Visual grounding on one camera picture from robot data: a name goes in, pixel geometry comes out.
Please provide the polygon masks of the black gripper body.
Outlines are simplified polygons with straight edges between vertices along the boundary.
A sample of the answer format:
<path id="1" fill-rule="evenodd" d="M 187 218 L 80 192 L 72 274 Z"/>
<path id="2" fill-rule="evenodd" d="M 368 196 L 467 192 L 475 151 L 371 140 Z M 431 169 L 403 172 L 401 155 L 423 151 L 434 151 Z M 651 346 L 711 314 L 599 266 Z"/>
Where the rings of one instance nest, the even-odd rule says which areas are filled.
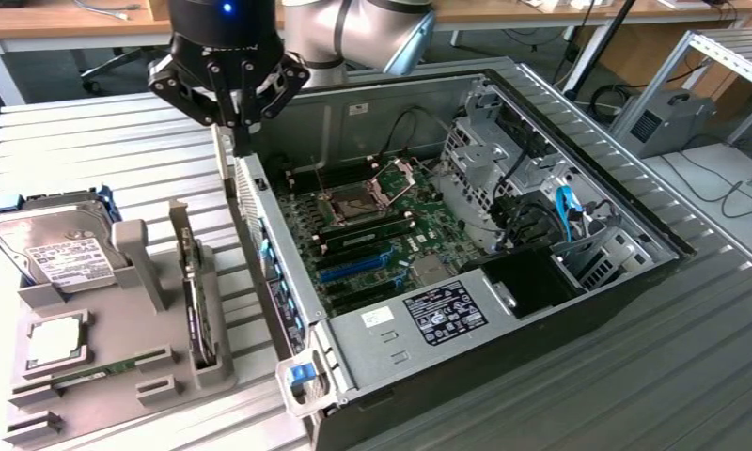
<path id="1" fill-rule="evenodd" d="M 171 56 L 179 70 L 207 89 L 219 66 L 227 87 L 259 87 L 284 53 L 274 1 L 171 1 Z"/>

